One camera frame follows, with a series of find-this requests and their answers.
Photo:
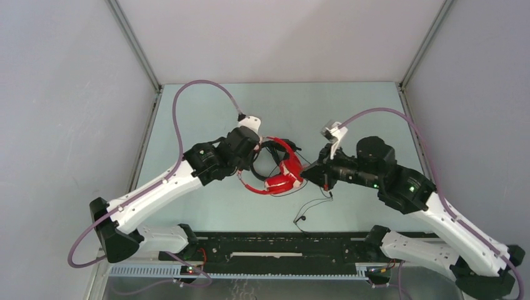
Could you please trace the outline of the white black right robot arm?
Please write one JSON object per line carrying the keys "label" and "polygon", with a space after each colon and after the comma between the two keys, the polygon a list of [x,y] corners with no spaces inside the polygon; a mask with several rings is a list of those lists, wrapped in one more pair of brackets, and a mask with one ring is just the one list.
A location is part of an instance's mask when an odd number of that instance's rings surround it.
{"label": "white black right robot arm", "polygon": [[346,155],[334,144],[325,145],[301,176],[325,190],[339,181],[374,188],[386,206],[428,225],[444,241],[441,246],[375,225],[366,236],[364,255],[408,261],[452,280],[474,299],[502,299],[517,281],[515,267],[525,251],[484,234],[443,202],[435,184],[420,172],[398,164],[393,147],[380,137],[361,139],[356,154]]}

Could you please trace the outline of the red white headphones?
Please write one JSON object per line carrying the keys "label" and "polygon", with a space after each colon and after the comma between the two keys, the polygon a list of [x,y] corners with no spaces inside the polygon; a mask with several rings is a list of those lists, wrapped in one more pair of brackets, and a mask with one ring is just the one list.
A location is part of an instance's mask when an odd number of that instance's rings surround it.
{"label": "red white headphones", "polygon": [[264,180],[264,189],[262,190],[246,184],[242,179],[242,171],[237,172],[238,179],[248,191],[261,195],[278,195],[298,188],[303,183],[303,178],[301,177],[303,166],[296,156],[296,151],[300,150],[300,148],[288,139],[268,136],[259,149],[262,149],[268,142],[272,142],[273,146],[278,145],[279,150],[287,154],[287,157],[281,158],[277,165],[279,173],[266,178]]}

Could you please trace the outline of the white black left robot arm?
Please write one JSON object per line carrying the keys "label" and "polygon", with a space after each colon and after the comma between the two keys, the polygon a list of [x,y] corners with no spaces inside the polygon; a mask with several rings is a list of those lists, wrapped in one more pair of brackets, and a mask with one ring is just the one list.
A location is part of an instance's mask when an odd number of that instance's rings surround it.
{"label": "white black left robot arm", "polygon": [[193,232],[187,224],[161,232],[141,231],[139,226],[171,201],[249,169],[260,142],[258,129],[240,125],[226,137],[195,144],[166,173],[129,194],[112,201],[92,200],[94,230],[107,261],[121,262],[139,250],[169,251],[186,261],[194,258],[198,244],[191,239]]}

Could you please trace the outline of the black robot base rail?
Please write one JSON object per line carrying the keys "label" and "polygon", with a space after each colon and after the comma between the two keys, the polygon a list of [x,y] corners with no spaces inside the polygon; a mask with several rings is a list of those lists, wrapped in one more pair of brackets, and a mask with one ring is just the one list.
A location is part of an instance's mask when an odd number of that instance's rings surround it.
{"label": "black robot base rail", "polygon": [[[366,232],[197,232],[183,251],[115,265],[113,276],[192,279],[364,279],[398,264],[366,246]],[[189,265],[179,263],[182,259]]]}

